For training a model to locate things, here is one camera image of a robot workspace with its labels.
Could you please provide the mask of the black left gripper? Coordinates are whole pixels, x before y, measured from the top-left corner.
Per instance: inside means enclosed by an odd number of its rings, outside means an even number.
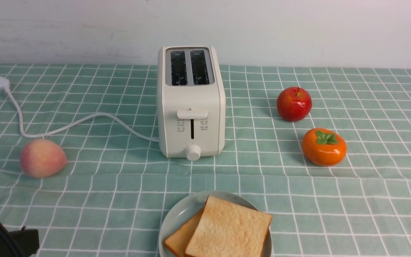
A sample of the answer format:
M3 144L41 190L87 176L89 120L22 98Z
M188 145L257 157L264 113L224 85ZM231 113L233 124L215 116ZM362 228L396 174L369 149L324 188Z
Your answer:
M39 231L37 229L21 229L10 231L9 235L14 239L25 257L36 255L40 248ZM0 237L0 257L13 257L14 254Z

